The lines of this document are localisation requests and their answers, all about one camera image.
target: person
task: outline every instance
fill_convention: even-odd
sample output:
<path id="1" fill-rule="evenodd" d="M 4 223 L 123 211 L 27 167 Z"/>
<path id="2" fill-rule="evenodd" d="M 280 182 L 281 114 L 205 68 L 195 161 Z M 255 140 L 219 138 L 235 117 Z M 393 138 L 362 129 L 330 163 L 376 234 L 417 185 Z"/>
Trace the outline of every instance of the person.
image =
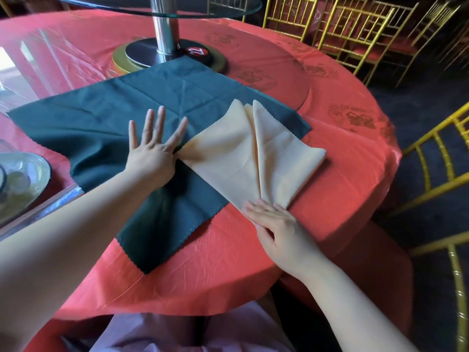
<path id="1" fill-rule="evenodd" d="M 111 240 L 146 197 L 174 175 L 173 152 L 188 125 L 182 119 L 161 143 L 165 109 L 156 125 L 149 110 L 141 143 L 129 123 L 125 169 L 70 204 L 0 242 L 0 346 L 22 351 L 90 272 Z M 328 260 L 285 208 L 247 202 L 266 254 L 309 289 L 343 351 L 417 351 L 344 272 Z M 188 342 L 190 322 L 157 314 L 115 315 L 95 351 L 201 350 Z M 250 302 L 209 318 L 202 350 L 293 351 L 275 314 Z"/>

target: glass tabletop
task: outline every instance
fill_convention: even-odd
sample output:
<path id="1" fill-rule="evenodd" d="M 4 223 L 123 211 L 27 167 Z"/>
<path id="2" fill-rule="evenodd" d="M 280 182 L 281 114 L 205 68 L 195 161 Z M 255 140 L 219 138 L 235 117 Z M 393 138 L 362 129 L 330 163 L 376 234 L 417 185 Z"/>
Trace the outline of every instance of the glass tabletop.
<path id="1" fill-rule="evenodd" d="M 173 12 L 152 7 L 154 0 L 60 0 L 69 4 L 121 13 L 171 18 L 236 18 L 262 7 L 261 0 L 174 0 Z"/>

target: gold round base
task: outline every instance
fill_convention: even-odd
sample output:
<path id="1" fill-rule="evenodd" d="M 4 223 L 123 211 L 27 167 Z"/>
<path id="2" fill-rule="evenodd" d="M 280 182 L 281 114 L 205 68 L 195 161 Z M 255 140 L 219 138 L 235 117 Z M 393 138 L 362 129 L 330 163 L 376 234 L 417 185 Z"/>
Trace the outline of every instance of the gold round base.
<path id="1" fill-rule="evenodd" d="M 226 58 L 224 55 L 213 47 L 204 44 L 202 45 L 206 47 L 213 56 L 213 64 L 210 68 L 217 73 L 222 74 L 226 69 Z M 127 47 L 127 44 L 121 45 L 113 53 L 113 62 L 115 65 L 114 70 L 117 71 L 120 75 L 125 75 L 136 72 L 137 70 L 145 69 L 144 66 L 132 62 L 132 60 L 127 57 L 125 54 L 125 47 Z"/>

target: teal napkin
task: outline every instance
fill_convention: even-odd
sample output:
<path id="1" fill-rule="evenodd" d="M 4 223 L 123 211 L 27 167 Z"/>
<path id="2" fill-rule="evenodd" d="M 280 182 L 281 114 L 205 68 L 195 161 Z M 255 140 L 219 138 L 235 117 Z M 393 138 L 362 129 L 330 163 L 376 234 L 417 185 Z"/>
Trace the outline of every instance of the teal napkin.
<path id="1" fill-rule="evenodd" d="M 163 141 L 186 116 L 183 143 L 220 119 L 233 99 L 258 100 L 298 138 L 309 125 L 292 109 L 217 74 L 189 57 L 92 84 L 9 112 L 35 142 L 70 161 L 70 174 L 88 192 L 125 168 L 128 121 L 139 134 L 149 108 L 166 107 Z M 168 260 L 204 221 L 228 202 L 181 161 L 167 185 L 154 191 L 117 235 L 145 274 Z"/>

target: metal pole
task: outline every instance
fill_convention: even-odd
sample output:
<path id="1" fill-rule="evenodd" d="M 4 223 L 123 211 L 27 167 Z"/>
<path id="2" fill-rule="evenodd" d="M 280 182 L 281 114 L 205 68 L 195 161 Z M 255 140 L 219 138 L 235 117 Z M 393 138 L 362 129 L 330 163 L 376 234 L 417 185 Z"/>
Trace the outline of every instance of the metal pole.
<path id="1" fill-rule="evenodd" d="M 150 0 L 151 9 L 156 13 L 177 14 L 176 0 Z M 177 18 L 153 17 L 158 58 L 165 62 L 179 56 L 179 23 Z"/>

